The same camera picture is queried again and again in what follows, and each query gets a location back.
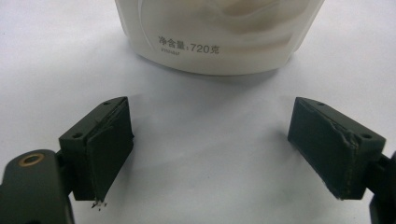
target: white table surface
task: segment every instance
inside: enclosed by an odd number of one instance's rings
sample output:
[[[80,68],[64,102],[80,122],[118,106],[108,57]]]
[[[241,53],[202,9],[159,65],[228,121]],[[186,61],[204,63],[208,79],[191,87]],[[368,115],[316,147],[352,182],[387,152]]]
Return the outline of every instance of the white table surface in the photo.
[[[0,177],[103,101],[128,96],[135,134],[107,207],[77,224],[370,223],[287,141],[294,98],[324,102],[396,149],[396,3],[327,0],[276,71],[206,77],[137,56],[114,1],[0,1]]]

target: white container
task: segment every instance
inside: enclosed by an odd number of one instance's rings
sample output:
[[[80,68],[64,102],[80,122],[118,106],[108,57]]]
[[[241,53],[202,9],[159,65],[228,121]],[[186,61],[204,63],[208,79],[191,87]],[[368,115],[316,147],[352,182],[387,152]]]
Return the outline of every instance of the white container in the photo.
[[[284,65],[324,0],[116,0],[135,52],[207,75]]]

